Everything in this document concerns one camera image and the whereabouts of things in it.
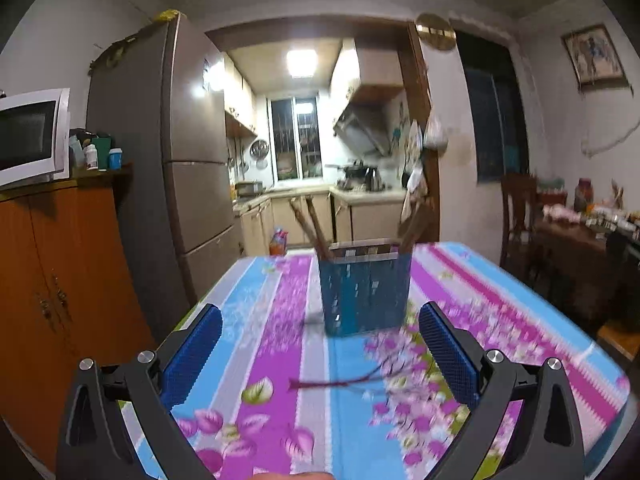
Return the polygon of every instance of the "blue gripper pad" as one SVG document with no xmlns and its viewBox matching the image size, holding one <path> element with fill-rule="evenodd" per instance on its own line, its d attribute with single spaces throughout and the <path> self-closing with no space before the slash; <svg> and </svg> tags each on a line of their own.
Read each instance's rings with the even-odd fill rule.
<svg viewBox="0 0 640 480">
<path fill-rule="evenodd" d="M 420 335 L 435 359 L 457 402 L 473 410 L 480 401 L 478 372 L 449 327 L 428 303 L 418 316 Z"/>
<path fill-rule="evenodd" d="M 168 412 L 186 400 L 222 335 L 222 314 L 219 309 L 210 303 L 204 308 L 209 308 L 209 311 L 193 327 L 162 374 L 160 400 Z"/>
</svg>

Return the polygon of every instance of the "refrigerator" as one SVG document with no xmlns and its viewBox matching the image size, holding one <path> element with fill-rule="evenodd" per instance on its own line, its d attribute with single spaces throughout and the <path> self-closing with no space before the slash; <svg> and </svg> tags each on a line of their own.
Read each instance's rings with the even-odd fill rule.
<svg viewBox="0 0 640 480">
<path fill-rule="evenodd" d="M 86 129 L 113 137 L 123 162 L 132 163 L 118 224 L 140 307 L 158 341 L 240 254 L 223 84 L 207 76 L 220 60 L 209 38 L 178 14 L 113 46 L 92 71 Z"/>
</svg>

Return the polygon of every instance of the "tablecloth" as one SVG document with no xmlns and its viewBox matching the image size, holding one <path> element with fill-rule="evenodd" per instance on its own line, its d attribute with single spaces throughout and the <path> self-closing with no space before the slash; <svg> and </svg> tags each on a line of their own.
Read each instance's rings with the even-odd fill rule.
<svg viewBox="0 0 640 480">
<path fill-rule="evenodd" d="M 575 396 L 587 462 L 606 450 L 629 395 L 618 366 L 526 286 L 455 243 L 415 248 L 405 325 L 328 338 L 318 262 L 311 255 L 244 258 L 206 303 L 223 331 L 172 415 L 219 480 L 257 472 L 331 472 L 338 480 L 422 480 L 467 415 L 418 333 L 416 313 L 436 301 L 450 321 L 512 360 L 562 359 Z M 513 431 L 512 402 L 476 478 L 495 471 Z M 128 404 L 122 410 L 146 472 L 164 474 Z"/>
</svg>

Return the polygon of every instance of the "window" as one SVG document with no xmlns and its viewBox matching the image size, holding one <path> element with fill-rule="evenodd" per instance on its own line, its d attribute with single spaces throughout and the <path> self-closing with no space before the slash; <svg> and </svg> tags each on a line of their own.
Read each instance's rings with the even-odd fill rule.
<svg viewBox="0 0 640 480">
<path fill-rule="evenodd" d="M 271 101 L 277 180 L 322 177 L 316 98 Z"/>
<path fill-rule="evenodd" d="M 528 173 L 527 129 L 509 49 L 456 31 L 476 135 L 478 182 Z"/>
</svg>

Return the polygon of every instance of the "range hood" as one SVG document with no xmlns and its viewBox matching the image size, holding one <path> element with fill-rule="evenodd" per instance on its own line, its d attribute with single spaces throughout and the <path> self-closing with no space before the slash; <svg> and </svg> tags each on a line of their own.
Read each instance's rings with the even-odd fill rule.
<svg viewBox="0 0 640 480">
<path fill-rule="evenodd" d="M 362 156 L 390 155 L 391 143 L 381 106 L 348 105 L 335 123 L 334 132 Z"/>
</svg>

